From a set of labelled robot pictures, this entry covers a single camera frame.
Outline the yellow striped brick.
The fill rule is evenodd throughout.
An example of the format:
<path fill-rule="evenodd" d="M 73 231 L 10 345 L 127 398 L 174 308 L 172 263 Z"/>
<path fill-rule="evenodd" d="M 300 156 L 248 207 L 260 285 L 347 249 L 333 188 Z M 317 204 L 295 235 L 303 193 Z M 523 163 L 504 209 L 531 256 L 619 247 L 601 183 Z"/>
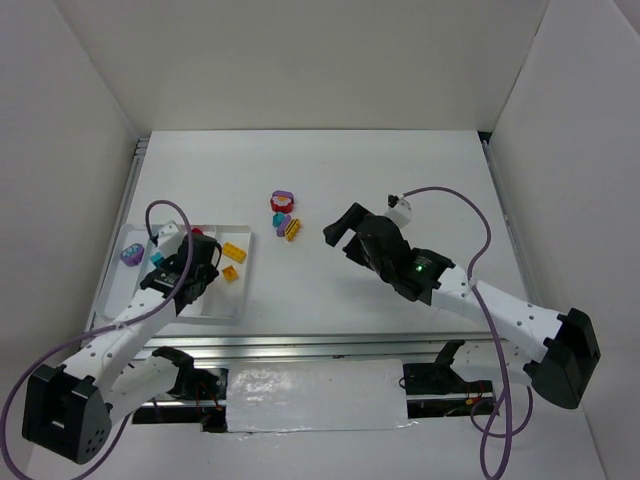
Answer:
<path fill-rule="evenodd" d="M 284 229 L 284 238 L 288 242 L 292 242 L 297 236 L 300 228 L 301 228 L 301 221 L 298 218 L 290 220 L 286 228 Z"/>

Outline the teal purple brick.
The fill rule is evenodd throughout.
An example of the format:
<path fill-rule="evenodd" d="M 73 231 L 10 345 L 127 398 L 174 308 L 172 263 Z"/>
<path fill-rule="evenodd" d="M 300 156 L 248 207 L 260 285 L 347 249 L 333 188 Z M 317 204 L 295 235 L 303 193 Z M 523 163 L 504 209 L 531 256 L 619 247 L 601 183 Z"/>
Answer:
<path fill-rule="evenodd" d="M 272 218 L 272 225 L 278 237 L 285 235 L 285 230 L 291 221 L 291 215 L 283 212 L 276 212 Z"/>

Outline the yellow small square brick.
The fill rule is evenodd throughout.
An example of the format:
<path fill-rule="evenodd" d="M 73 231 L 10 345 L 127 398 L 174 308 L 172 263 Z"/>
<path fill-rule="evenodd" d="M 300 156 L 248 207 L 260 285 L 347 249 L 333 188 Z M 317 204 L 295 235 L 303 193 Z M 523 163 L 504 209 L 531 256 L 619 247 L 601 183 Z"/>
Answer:
<path fill-rule="evenodd" d="M 239 279 L 239 274 L 233 265 L 229 265 L 221 270 L 223 278 L 226 282 L 232 283 Z"/>

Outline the purple paw brick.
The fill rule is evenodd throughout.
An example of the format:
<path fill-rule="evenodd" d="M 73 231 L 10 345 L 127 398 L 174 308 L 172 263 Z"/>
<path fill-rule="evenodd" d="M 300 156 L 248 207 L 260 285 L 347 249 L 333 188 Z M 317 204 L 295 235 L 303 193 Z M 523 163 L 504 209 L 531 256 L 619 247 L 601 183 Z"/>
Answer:
<path fill-rule="evenodd" d="M 133 243 L 125 247 L 120 253 L 120 260 L 127 267 L 139 265 L 144 257 L 144 246 L 140 243 Z"/>

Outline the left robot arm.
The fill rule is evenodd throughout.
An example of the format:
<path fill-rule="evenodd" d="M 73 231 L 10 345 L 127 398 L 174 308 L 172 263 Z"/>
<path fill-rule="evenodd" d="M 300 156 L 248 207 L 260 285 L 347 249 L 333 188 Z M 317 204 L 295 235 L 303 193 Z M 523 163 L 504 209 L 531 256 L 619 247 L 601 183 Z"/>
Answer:
<path fill-rule="evenodd" d="M 184 237 L 177 252 L 142 280 L 109 331 L 56 367 L 29 376 L 22 422 L 24 439 L 76 464 L 91 461 L 113 425 L 158 395 L 219 399 L 221 379 L 193 358 L 162 346 L 138 365 L 131 362 L 162 328 L 202 296 L 215 280 L 221 254 L 212 237 Z"/>

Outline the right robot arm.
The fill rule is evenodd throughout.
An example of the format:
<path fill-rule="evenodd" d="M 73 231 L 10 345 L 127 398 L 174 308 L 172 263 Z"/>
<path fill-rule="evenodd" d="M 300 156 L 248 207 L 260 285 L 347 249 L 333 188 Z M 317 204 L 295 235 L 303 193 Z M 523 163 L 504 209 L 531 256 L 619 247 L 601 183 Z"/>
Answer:
<path fill-rule="evenodd" d="M 517 369 L 524 384 L 557 407 L 577 408 L 601 358 L 589 315 L 531 304 L 473 279 L 441 254 L 412 247 L 401 233 L 411 217 L 410 204 L 398 196 L 389 198 L 383 215 L 354 203 L 323 235 L 334 247 L 352 231 L 343 248 L 346 257 L 375 272 L 403 298 L 493 326 L 522 355 Z"/>

